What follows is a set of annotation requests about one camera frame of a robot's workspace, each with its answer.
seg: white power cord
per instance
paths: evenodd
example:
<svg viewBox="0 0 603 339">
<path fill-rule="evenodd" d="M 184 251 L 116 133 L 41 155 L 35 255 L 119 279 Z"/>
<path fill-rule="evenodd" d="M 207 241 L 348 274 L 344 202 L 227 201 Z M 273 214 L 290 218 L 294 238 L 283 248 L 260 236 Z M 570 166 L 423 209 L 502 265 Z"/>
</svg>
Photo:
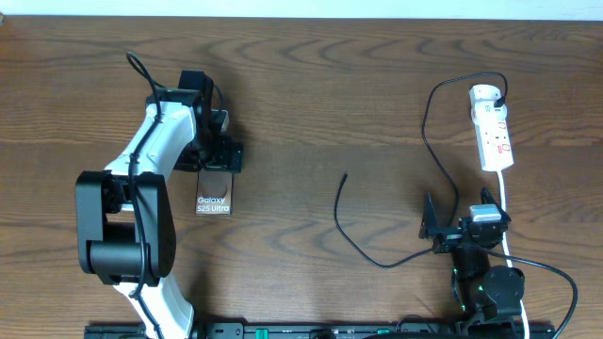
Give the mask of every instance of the white power cord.
<svg viewBox="0 0 603 339">
<path fill-rule="evenodd" d="M 505 194 L 505 181 L 502 178 L 502 170 L 497 170 L 498 185 L 500 187 L 500 207 L 503 211 L 507 212 L 507 197 Z M 505 255 L 510 256 L 509 245 L 507 244 L 506 232 L 502 234 L 502 250 Z M 513 267 L 511 260 L 507 260 L 507 266 Z M 528 314 L 526 314 L 526 308 L 524 307 L 524 300 L 519 300 L 521 305 L 521 322 L 524 325 L 524 339 L 530 339 L 530 324 L 528 323 Z"/>
</svg>

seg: white wall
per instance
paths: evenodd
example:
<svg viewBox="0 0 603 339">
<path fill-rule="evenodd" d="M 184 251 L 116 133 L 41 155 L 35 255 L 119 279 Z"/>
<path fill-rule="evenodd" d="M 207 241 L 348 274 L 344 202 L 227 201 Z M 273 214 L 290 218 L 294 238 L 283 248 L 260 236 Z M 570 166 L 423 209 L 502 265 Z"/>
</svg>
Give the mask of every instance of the white wall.
<svg viewBox="0 0 603 339">
<path fill-rule="evenodd" d="M 603 0 L 1 0 L 7 15 L 603 21 Z"/>
</svg>

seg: white power strip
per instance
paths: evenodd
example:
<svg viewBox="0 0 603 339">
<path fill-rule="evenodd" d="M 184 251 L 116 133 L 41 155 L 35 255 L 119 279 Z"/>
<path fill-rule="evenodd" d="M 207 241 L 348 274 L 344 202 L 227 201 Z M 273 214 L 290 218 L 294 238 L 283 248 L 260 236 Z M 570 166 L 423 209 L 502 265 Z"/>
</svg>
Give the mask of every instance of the white power strip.
<svg viewBox="0 0 603 339">
<path fill-rule="evenodd" d="M 476 85 L 469 91 L 471 119 L 478 136 L 481 169 L 504 170 L 513 164 L 511 141 L 507 130 L 507 106 L 495 107 L 500 90 L 490 85 Z"/>
</svg>

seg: wooden tabletop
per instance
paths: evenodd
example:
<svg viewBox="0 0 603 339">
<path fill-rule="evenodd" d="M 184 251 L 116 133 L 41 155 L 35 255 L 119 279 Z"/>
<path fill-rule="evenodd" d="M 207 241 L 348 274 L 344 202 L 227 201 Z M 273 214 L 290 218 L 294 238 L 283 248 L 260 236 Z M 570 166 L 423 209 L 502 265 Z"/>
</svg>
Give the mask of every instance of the wooden tabletop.
<svg viewBox="0 0 603 339">
<path fill-rule="evenodd" d="M 0 337 L 78 338 L 92 322 L 138 321 L 123 296 L 77 261 L 74 184 L 125 147 L 148 84 L 125 60 L 176 86 L 203 69 L 244 143 L 229 218 L 195 217 L 196 175 L 169 182 L 173 273 L 204 314 L 250 322 L 396 321 L 457 315 L 451 260 L 381 270 L 417 237 L 425 193 L 443 214 L 451 189 L 423 145 L 439 82 L 481 71 L 509 79 L 515 165 L 505 170 L 512 254 L 579 286 L 563 337 L 603 336 L 603 25 L 417 20 L 7 17 L 0 26 Z M 427 135 L 461 192 L 460 213 L 497 178 L 480 168 L 467 91 L 440 89 Z M 569 284 L 531 266 L 531 320 L 559 325 Z"/>
</svg>

